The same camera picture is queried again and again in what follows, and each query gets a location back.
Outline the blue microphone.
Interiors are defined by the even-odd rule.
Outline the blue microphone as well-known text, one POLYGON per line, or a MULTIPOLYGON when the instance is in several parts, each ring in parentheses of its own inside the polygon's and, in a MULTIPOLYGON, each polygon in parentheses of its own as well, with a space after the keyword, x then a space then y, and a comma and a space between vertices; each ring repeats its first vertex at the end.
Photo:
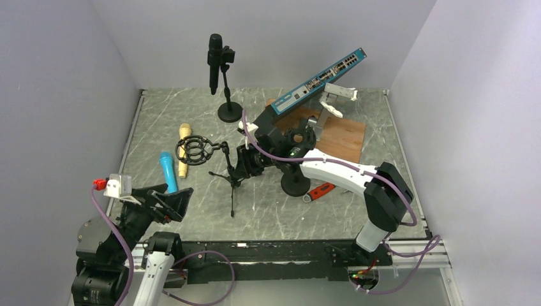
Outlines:
POLYGON ((169 152, 161 152, 159 156, 159 163, 162 167, 165 183, 167 184, 167 193, 176 193, 178 188, 175 179, 172 155, 169 152))

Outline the black tripod shock mount stand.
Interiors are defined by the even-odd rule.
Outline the black tripod shock mount stand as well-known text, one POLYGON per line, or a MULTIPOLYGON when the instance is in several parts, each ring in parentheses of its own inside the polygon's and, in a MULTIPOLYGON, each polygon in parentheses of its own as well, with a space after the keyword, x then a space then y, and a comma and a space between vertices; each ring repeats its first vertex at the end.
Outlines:
POLYGON ((180 139, 175 149, 177 152, 175 153, 176 158, 188 166, 199 166, 204 163, 206 163, 212 156, 213 153, 217 150, 222 151, 225 155, 226 159, 226 170, 228 172, 228 176, 220 175, 218 173, 214 173, 212 171, 209 171, 209 175, 213 177, 219 177, 225 179, 231 186, 231 209, 230 209, 230 215, 231 218, 235 217, 235 211, 234 211, 234 204, 233 204, 233 196, 235 189, 238 188, 241 185, 241 182, 243 181, 243 178, 240 178, 239 176, 236 176, 234 174, 235 168, 232 166, 231 160, 230 160, 230 148, 228 146, 228 142, 222 141, 220 143, 213 143, 208 138, 200 135, 191 135, 191 136, 185 136, 184 138, 180 139))

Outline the black shock mount desk stand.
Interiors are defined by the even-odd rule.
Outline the black shock mount desk stand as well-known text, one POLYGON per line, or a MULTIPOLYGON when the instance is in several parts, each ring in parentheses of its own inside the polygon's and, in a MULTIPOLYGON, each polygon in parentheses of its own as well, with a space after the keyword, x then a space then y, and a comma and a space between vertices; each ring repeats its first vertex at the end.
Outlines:
MULTIPOLYGON (((286 158, 303 158, 309 150, 315 148, 316 134, 309 121, 310 119, 302 118, 297 127, 290 127, 286 130, 284 136, 290 145, 286 151, 286 158)), ((299 162, 289 162, 283 168, 281 187, 287 195, 293 197, 300 197, 308 192, 310 180, 303 176, 299 162)))

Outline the cream yellow microphone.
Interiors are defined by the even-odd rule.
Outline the cream yellow microphone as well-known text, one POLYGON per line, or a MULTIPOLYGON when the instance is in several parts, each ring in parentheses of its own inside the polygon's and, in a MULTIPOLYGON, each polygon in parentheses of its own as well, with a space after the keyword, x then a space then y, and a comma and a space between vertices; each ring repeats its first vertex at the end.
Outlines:
MULTIPOLYGON (((179 127, 179 139, 183 140, 185 137, 191 135, 191 126, 188 123, 183 123, 179 127)), ((177 153, 179 156, 184 157, 185 150, 182 147, 179 147, 177 149, 177 153)), ((188 172, 188 165, 186 163, 183 163, 182 161, 179 162, 178 165, 178 176, 180 179, 185 179, 188 172)))

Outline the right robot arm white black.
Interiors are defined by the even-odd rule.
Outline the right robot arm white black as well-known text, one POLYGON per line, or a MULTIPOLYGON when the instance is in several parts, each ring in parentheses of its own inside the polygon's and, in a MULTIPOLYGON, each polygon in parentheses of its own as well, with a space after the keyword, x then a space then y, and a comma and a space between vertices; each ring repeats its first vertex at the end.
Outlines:
POLYGON ((241 113, 239 127, 247 141, 264 156, 279 162, 295 163, 308 179, 317 179, 363 195, 369 220, 363 225, 352 246, 352 258, 360 265, 368 264, 376 256, 378 246, 400 225, 415 226, 417 217, 411 208, 409 189, 399 187, 401 176, 384 175, 391 164, 380 166, 356 164, 330 156, 318 149, 309 150, 304 157, 278 157, 263 150, 255 140, 257 127, 248 122, 246 111, 241 113))

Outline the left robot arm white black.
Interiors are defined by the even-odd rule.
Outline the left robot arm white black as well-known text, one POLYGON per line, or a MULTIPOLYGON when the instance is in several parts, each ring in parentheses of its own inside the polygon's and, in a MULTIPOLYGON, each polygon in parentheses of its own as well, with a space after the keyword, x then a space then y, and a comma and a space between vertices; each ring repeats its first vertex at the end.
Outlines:
MULTIPOLYGON (((71 285, 75 305, 120 305, 131 286, 135 263, 133 249, 152 222, 181 222, 193 188, 168 193, 167 184, 144 188, 123 186, 119 180, 96 180, 92 191, 104 192, 122 203, 115 224, 99 204, 98 217, 86 221, 77 233, 76 277, 71 285)), ((144 279, 135 305, 156 305, 169 272, 184 261, 180 235, 158 231, 147 241, 144 279)))

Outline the black round base stand rear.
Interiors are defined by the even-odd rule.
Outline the black round base stand rear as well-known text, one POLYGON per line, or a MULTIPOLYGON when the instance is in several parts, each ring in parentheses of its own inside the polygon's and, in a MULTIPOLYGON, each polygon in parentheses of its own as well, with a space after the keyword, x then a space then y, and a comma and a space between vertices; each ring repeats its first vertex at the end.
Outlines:
POLYGON ((237 102, 231 100, 231 92, 228 86, 228 80, 226 72, 228 71, 230 64, 234 62, 235 51, 229 46, 224 46, 221 52, 221 65, 220 72, 223 76, 224 83, 224 97, 226 102, 218 108, 218 118, 223 122, 233 123, 241 119, 242 107, 237 102))

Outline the black microphone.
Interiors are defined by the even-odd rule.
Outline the black microphone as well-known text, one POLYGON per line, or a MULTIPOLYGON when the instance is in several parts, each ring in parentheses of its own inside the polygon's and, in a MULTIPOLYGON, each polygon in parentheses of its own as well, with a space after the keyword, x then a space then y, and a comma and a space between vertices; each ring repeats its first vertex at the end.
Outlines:
POLYGON ((218 89, 219 69, 221 66, 221 56, 223 50, 223 40, 220 34, 211 34, 209 38, 209 50, 207 53, 207 63, 209 65, 209 87, 211 95, 215 95, 218 89))

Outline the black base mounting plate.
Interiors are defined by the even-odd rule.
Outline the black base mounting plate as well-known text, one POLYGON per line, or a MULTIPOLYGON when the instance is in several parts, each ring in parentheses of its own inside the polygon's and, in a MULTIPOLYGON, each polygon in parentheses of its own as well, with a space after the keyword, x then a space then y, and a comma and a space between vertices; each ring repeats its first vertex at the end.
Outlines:
POLYGON ((183 241, 172 270, 188 284, 229 281, 326 279, 347 281, 348 273, 393 264, 386 248, 367 252, 353 239, 183 241))

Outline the wooden board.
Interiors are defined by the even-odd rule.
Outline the wooden board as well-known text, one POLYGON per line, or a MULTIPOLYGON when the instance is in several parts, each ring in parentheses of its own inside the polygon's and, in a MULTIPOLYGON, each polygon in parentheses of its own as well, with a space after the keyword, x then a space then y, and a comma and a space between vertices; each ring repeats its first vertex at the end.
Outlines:
POLYGON ((320 109, 314 110, 305 106, 299 106, 288 114, 276 115, 271 101, 268 100, 263 112, 255 119, 255 124, 266 129, 278 128, 286 138, 286 142, 277 146, 276 153, 283 157, 289 156, 294 146, 308 142, 308 146, 314 145, 316 149, 335 157, 357 163, 361 157, 366 125, 350 119, 338 118, 331 115, 325 121, 320 139, 305 137, 302 133, 289 133, 289 130, 300 128, 305 130, 305 120, 309 117, 319 118, 320 109))

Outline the red handled adjustable wrench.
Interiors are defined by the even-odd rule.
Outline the red handled adjustable wrench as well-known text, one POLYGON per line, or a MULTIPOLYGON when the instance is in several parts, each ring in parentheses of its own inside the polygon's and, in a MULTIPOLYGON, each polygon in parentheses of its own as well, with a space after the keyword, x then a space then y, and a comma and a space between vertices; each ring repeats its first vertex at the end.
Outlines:
POLYGON ((303 197, 302 200, 304 203, 310 203, 312 201, 317 200, 318 198, 321 198, 322 196, 325 196, 329 192, 331 192, 333 189, 335 189, 336 186, 331 183, 324 183, 309 192, 307 192, 303 197))

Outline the blue network switch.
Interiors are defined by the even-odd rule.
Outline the blue network switch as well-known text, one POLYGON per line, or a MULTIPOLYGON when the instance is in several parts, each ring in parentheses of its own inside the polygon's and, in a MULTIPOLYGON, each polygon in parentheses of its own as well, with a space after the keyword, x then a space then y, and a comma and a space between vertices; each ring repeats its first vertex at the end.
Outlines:
POLYGON ((298 107, 307 103, 310 99, 323 92, 327 84, 333 84, 343 75, 354 68, 367 57, 363 48, 358 48, 349 53, 323 71, 312 76, 309 80, 296 86, 286 94, 277 98, 266 106, 263 112, 255 119, 258 123, 275 123, 298 107))

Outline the white metal bracket stand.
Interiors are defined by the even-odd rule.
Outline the white metal bracket stand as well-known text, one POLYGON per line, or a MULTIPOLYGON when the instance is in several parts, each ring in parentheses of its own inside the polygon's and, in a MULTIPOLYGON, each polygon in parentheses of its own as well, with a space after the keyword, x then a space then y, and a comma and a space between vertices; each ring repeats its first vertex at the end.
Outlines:
POLYGON ((316 121, 314 131, 316 138, 319 141, 322 137, 325 123, 329 117, 343 118, 343 113, 340 112, 333 103, 337 101, 356 101, 358 90, 354 87, 342 87, 335 84, 327 83, 323 89, 323 93, 319 99, 322 110, 316 121))

